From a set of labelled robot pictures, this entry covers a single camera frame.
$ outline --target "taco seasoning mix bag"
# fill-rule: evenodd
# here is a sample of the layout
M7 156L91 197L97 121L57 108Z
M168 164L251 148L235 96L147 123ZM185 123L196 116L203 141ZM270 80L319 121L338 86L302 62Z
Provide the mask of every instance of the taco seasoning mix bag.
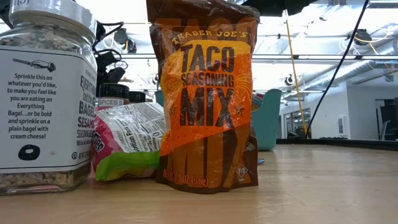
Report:
M251 55L259 12L223 0L147 0L168 130L156 181L213 194L258 184Z

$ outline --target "teal chair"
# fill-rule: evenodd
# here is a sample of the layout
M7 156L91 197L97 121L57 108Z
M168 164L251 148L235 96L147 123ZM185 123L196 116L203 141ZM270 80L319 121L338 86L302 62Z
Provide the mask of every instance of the teal chair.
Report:
M156 96L156 103L158 103L161 106L163 106L163 92L162 92L162 90L156 91L155 92L155 96Z
M269 90L264 95L261 107L251 113L260 151L275 148L279 131L279 109L282 91Z

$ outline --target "white label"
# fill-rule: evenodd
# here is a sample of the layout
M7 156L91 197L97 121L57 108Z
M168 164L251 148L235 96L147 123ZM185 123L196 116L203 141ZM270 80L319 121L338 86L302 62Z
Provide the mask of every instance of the white label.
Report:
M124 99L117 98L100 98L98 100L98 106L123 106Z
M79 54L0 47L0 173L77 169L91 160L96 71Z
M96 114L112 130L115 141L124 152L159 151L166 132L163 107L159 104L137 103L108 108Z

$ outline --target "table surface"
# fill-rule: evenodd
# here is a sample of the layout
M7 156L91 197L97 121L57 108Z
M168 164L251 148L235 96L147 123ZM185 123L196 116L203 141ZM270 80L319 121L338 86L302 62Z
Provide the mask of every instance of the table surface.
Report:
M215 195L152 179L83 184L62 194L0 197L4 224L278 223L393 224L398 152L278 146L260 152L259 186Z

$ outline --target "black cap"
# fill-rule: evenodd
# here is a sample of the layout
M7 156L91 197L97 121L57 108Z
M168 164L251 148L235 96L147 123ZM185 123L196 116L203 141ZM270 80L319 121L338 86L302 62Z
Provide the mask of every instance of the black cap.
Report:
M131 91L130 92L130 103L144 103L146 100L145 93L138 92L138 91Z
M116 83L104 83L99 86L99 97L119 97L129 99L129 87Z

